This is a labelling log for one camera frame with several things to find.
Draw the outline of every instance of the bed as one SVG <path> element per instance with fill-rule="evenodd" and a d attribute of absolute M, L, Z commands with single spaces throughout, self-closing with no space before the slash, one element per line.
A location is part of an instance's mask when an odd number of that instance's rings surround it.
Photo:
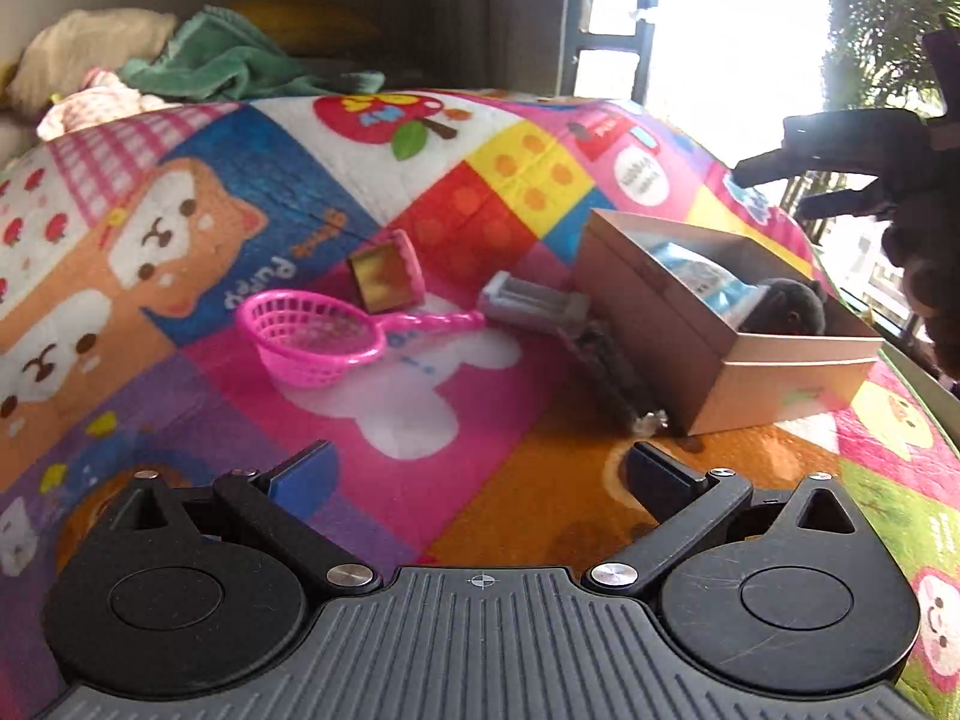
<path fill-rule="evenodd" d="M 819 272 L 792 220 L 632 103 L 413 91 L 184 106 L 67 135 L 0 176 L 0 717 L 61 690 L 43 595 L 136 469 L 201 485 L 333 440 L 308 521 L 387 575 L 579 573 L 651 528 L 619 474 L 630 437 L 550 338 L 395 335 L 382 362 L 296 391 L 232 321 L 258 290 L 348 296 L 344 258 L 397 228 L 428 309 L 472 306 L 501 269 L 563 287 L 592 208 L 749 235 Z M 923 607 L 901 689 L 956 714 L 960 463 L 891 365 L 843 412 L 659 443 L 759 487 L 838 475 Z"/>

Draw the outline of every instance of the small box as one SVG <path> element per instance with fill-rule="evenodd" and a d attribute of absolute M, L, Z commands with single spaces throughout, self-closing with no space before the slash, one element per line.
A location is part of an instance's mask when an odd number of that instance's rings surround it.
<path fill-rule="evenodd" d="M 758 242 L 678 221 L 590 214 L 573 286 L 688 435 L 764 425 L 850 405 L 882 338 L 835 298 L 827 335 L 737 333 L 646 250 L 673 241 L 748 284 L 805 276 Z"/>

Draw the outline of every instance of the pink plastic strainer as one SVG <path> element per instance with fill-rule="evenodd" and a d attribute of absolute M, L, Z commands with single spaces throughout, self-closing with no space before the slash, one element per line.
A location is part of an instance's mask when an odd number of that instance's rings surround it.
<path fill-rule="evenodd" d="M 285 384 L 318 388 L 332 384 L 352 365 L 373 362 L 386 333 L 476 330 L 479 311 L 464 314 L 383 314 L 371 317 L 343 300 L 299 290 L 269 290 L 247 298 L 237 324 L 256 343 L 270 375 Z"/>

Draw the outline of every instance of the teal towel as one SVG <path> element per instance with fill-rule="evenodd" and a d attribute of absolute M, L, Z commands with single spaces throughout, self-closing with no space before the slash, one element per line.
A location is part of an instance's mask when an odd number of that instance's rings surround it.
<path fill-rule="evenodd" d="M 242 15 L 211 5 L 176 30 L 154 62 L 131 59 L 117 74 L 144 94 L 191 103 L 372 94 L 383 85 L 377 71 L 311 76 Z"/>

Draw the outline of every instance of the cartoon chick print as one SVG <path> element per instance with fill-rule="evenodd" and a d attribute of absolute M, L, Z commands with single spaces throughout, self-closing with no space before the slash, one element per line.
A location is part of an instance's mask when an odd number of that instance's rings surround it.
<path fill-rule="evenodd" d="M 906 398 L 884 386 L 864 382 L 851 406 L 870 434 L 901 460 L 909 463 L 911 446 L 933 446 L 926 418 Z"/>
<path fill-rule="evenodd" d="M 944 693 L 960 674 L 960 590 L 957 579 L 936 568 L 922 568 L 913 581 L 920 602 L 917 650 L 930 682 Z"/>

